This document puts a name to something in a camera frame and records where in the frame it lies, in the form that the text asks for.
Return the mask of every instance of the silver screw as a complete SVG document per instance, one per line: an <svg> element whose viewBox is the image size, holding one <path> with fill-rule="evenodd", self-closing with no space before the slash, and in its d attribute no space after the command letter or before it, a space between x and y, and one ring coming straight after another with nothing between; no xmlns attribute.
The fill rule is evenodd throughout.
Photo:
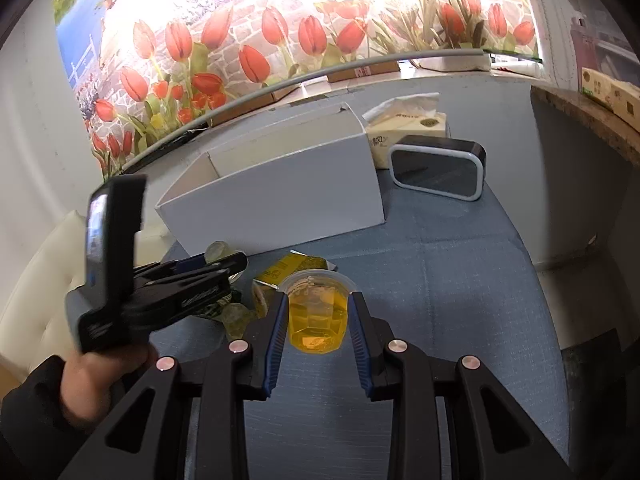
<svg viewBox="0 0 640 480"><path fill-rule="evenodd" d="M397 354L401 354L407 349L407 345L404 341L402 341L402 339L393 339L392 341L389 341L388 346L389 350Z"/></svg>
<svg viewBox="0 0 640 480"><path fill-rule="evenodd" d="M161 357L156 361L156 368L161 372L171 370L175 366L175 359L173 357Z"/></svg>
<svg viewBox="0 0 640 480"><path fill-rule="evenodd" d="M244 339L236 339L229 343L229 350L231 350L234 354L240 354L246 349L249 348L249 343Z"/></svg>
<svg viewBox="0 0 640 480"><path fill-rule="evenodd" d="M462 358L462 365L468 370L478 370L480 367L480 359L475 355L465 355Z"/></svg>

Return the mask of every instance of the plastic container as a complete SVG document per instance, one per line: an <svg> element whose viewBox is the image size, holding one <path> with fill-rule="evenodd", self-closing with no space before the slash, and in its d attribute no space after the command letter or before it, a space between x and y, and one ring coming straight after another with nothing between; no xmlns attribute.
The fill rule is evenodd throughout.
<svg viewBox="0 0 640 480"><path fill-rule="evenodd" d="M340 348L347 329L347 299L358 287L331 270L294 272L278 287L289 297L289 341L309 354Z"/></svg>

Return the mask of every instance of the tufted upholstery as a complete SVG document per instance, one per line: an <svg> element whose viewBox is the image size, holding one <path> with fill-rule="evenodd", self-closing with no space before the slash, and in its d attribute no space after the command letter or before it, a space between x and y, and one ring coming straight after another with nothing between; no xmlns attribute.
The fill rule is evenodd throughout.
<svg viewBox="0 0 640 480"><path fill-rule="evenodd" d="M174 242L164 224L136 235L136 264L161 260ZM0 313L0 365L18 380L73 349L65 295L84 282L84 217L68 213L24 269Z"/></svg>

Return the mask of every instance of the triangular cutout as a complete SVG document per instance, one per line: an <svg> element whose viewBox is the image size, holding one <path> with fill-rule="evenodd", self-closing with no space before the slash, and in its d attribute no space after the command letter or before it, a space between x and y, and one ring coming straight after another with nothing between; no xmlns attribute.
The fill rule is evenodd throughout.
<svg viewBox="0 0 640 480"><path fill-rule="evenodd" d="M528 446L530 443L529 435L520 427L518 421L495 393L484 387L480 389L480 395L489 421L495 450L498 453L507 453Z"/></svg>
<svg viewBox="0 0 640 480"><path fill-rule="evenodd" d="M147 388L140 394L107 435L107 446L129 453L140 451L142 438L145 435L146 421L149 418L155 396L156 392L151 388Z"/></svg>

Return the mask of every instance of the blue gripper pad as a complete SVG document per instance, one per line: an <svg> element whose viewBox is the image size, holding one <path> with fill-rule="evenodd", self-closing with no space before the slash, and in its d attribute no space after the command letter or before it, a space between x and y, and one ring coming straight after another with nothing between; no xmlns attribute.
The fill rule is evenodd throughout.
<svg viewBox="0 0 640 480"><path fill-rule="evenodd" d="M276 314L276 321L271 333L267 353L264 359L264 382L262 388L267 397L271 397L271 391L278 382L278 371L282 360L282 350L287 337L287 325L289 323L289 298L283 294L282 301Z"/></svg>
<svg viewBox="0 0 640 480"><path fill-rule="evenodd" d="M360 322L360 316L358 315L358 309L356 308L352 294L349 295L347 306L349 332L351 334L353 352L356 357L360 386L362 386L367 397L370 398L373 390L373 382L371 379L371 357L369 355L369 348L367 347L364 330L362 329L362 323Z"/></svg>

